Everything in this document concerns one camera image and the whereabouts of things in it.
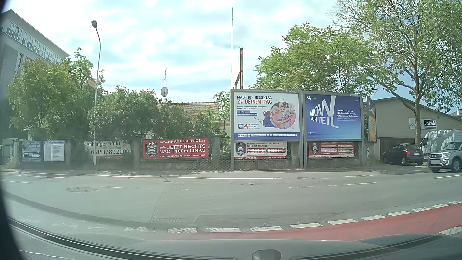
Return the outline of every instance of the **street lamp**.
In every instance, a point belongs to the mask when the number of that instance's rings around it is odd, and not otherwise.
[[[96,20],[91,21],[91,25],[95,28],[96,34],[98,34],[98,41],[99,41],[99,54],[98,54],[98,66],[96,69],[96,88],[95,88],[95,108],[93,109],[95,115],[96,115],[96,96],[98,94],[98,73],[99,73],[99,58],[101,57],[101,39],[99,38],[99,33],[98,33],[98,23]],[[96,130],[93,130],[93,166],[96,166]]]

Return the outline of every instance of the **white van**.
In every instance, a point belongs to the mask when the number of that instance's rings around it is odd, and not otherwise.
[[[460,140],[462,140],[462,130],[459,129],[428,132],[420,142],[424,159],[428,160],[430,153],[441,150],[449,142]]]

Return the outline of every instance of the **advertisement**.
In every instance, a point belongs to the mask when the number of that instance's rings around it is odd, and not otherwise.
[[[354,96],[305,94],[306,139],[361,140],[362,99]]]
[[[368,97],[367,98],[367,117],[369,122],[369,141],[377,142],[377,125],[376,125],[376,110],[375,104]]]
[[[300,139],[297,93],[234,92],[234,140]]]
[[[143,159],[208,158],[208,138],[143,140]]]
[[[40,158],[41,141],[23,141],[24,148],[21,153],[21,161],[42,161]]]
[[[415,129],[415,118],[409,119],[409,128]],[[436,130],[437,124],[434,119],[420,119],[420,129]]]
[[[64,161],[66,140],[43,141],[43,161]]]
[[[93,141],[85,141],[85,150],[93,157]],[[128,141],[96,141],[96,156],[101,159],[120,159],[122,154],[129,153],[131,145]]]
[[[354,142],[310,142],[309,157],[354,157]]]
[[[287,142],[237,142],[234,159],[274,159],[287,157]]]

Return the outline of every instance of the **road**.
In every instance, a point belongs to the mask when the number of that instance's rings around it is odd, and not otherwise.
[[[462,203],[462,173],[385,167],[166,176],[10,171],[1,177],[10,214],[43,228],[252,232],[392,219]]]

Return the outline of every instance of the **black car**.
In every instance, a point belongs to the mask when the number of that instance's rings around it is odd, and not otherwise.
[[[418,165],[424,163],[424,153],[420,147],[413,143],[402,143],[393,146],[388,152],[383,153],[382,161],[387,163],[399,163],[406,165],[408,162],[415,162]]]

